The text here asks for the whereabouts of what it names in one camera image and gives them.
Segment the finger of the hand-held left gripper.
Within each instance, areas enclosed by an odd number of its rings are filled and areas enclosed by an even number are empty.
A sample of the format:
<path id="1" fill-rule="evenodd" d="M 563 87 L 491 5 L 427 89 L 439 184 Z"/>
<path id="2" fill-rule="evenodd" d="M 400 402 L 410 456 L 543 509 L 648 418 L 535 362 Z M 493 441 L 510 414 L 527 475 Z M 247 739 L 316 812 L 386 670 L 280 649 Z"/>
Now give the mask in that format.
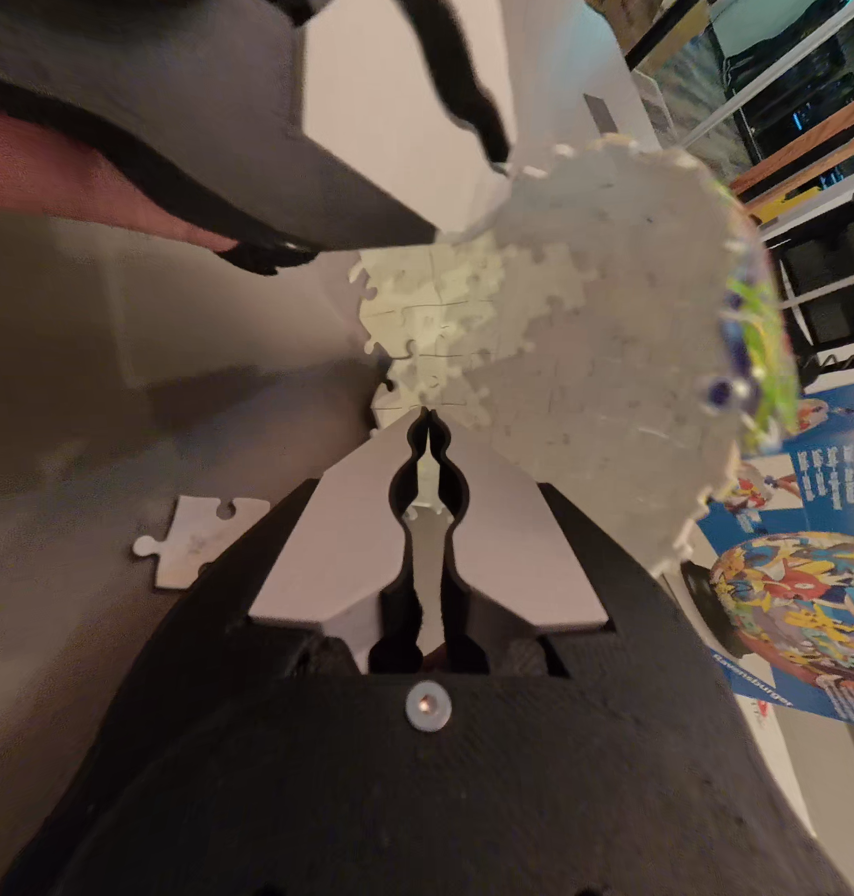
<path id="1" fill-rule="evenodd" d="M 462 30 L 512 168 L 605 137 L 661 149 L 610 25 L 586 2 L 464 1 Z"/>
<path id="2" fill-rule="evenodd" d="M 439 234 L 509 198 L 500 2 L 327 2 L 304 34 L 307 137 Z"/>

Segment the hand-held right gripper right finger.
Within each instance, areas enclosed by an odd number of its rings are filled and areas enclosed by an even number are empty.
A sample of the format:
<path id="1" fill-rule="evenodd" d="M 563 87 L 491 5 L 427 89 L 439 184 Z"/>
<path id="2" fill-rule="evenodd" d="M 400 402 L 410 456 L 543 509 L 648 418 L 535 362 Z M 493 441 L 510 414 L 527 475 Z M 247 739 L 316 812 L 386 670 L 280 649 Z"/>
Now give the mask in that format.
<path id="1" fill-rule="evenodd" d="M 446 664 L 515 675 L 542 639 L 595 633 L 610 618 L 539 484 L 473 432 L 430 413 L 445 533 L 440 606 Z"/>

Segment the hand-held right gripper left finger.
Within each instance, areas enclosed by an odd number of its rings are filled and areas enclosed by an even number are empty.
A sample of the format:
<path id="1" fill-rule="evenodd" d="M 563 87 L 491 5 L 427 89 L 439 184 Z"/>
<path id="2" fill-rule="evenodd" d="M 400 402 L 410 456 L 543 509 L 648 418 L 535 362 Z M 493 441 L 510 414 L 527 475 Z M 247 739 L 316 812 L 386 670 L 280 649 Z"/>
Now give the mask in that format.
<path id="1" fill-rule="evenodd" d="M 318 481 L 249 609 L 254 623 L 343 641 L 360 670 L 385 635 L 381 593 L 410 557 L 394 502 L 416 470 L 426 409 L 412 409 L 332 465 Z"/>

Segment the single curved puzzle piece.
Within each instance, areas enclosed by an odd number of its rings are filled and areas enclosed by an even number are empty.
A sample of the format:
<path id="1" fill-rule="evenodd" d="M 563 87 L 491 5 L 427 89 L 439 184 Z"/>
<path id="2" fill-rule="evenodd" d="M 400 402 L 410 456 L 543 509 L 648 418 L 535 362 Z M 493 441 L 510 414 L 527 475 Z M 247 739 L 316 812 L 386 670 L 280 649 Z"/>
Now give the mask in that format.
<path id="1" fill-rule="evenodd" d="M 448 510 L 440 499 L 439 484 L 440 465 L 426 447 L 417 462 L 410 458 L 395 476 L 393 499 L 399 518 L 413 521 L 428 513 L 446 517 Z"/>

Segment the partly built puzzle ball shell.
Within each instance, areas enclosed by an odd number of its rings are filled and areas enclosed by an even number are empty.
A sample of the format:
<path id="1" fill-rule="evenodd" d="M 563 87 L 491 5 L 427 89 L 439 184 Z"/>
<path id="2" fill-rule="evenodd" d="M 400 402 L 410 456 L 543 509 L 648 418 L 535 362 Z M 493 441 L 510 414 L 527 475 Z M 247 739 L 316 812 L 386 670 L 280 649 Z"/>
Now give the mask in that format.
<path id="1" fill-rule="evenodd" d="M 556 487 L 652 574 L 778 452 L 801 387 L 766 248 L 685 151 L 556 146 L 465 235 L 360 251 L 379 427 L 416 406 Z"/>

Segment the white loose puzzle piece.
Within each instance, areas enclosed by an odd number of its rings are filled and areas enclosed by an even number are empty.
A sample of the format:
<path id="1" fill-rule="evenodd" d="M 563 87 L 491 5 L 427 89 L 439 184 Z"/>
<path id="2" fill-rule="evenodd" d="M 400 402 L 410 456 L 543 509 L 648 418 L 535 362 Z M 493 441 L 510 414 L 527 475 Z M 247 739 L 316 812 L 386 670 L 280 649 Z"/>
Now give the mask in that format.
<path id="1" fill-rule="evenodd" d="M 190 588 L 204 567 L 215 562 L 272 508 L 266 500 L 236 497 L 228 502 L 230 514 L 221 517 L 221 505 L 217 497 L 179 496 L 166 536 L 155 539 L 144 534 L 134 541 L 134 557 L 155 558 L 155 588 Z"/>

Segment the blue puzzle box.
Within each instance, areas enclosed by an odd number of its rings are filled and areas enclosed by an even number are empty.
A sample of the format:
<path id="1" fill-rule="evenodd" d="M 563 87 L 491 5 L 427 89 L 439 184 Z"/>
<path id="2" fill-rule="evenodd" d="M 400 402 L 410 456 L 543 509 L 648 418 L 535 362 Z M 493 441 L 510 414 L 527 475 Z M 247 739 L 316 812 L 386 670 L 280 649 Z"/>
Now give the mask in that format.
<path id="1" fill-rule="evenodd" d="M 854 384 L 798 409 L 708 503 L 682 575 L 735 693 L 854 725 Z"/>

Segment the person's left hand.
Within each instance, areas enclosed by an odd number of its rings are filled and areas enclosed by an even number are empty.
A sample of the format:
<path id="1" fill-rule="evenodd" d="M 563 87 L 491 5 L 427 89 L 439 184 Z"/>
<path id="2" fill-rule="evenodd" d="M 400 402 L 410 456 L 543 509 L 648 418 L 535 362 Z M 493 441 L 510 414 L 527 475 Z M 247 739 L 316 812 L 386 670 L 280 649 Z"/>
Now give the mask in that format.
<path id="1" fill-rule="evenodd" d="M 0 210 L 96 223 L 217 253 L 238 245 L 170 215 L 97 151 L 3 114 Z"/>

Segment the white shelving rack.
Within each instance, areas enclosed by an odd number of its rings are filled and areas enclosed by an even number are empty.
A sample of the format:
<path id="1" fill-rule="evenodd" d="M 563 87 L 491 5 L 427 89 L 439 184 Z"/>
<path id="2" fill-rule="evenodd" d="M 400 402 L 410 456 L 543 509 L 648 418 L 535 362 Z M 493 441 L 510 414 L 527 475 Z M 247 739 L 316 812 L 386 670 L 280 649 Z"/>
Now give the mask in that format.
<path id="1" fill-rule="evenodd" d="M 661 142 L 730 188 L 854 101 L 854 1 L 616 2 Z M 854 157 L 749 210 L 808 393 L 854 383 Z"/>

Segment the wooden shelf board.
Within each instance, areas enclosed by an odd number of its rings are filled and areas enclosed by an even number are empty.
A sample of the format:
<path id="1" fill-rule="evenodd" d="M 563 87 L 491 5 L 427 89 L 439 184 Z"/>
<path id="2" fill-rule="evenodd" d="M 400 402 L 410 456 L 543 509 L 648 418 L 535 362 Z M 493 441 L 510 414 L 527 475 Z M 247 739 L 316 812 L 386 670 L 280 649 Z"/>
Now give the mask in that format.
<path id="1" fill-rule="evenodd" d="M 854 101 L 737 177 L 730 189 L 749 210 L 757 210 L 852 157 Z"/>

